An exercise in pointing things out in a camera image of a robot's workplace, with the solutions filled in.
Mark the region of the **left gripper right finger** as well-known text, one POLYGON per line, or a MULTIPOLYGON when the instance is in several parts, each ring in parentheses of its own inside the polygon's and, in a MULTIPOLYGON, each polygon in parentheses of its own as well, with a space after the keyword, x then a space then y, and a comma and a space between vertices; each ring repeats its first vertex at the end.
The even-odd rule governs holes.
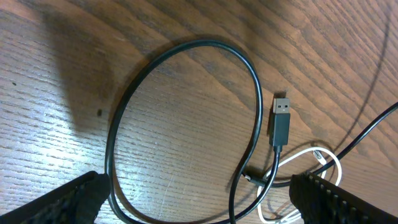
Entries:
POLYGON ((313 173, 293 175, 290 201, 311 224, 397 224, 397 217, 313 173))

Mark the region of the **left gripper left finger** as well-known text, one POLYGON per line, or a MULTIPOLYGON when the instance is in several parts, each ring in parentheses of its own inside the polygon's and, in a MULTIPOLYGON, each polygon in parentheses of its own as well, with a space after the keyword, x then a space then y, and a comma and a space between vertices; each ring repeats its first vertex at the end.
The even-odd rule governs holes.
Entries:
POLYGON ((108 174, 90 171, 1 215, 1 223, 93 223, 109 195, 108 174))

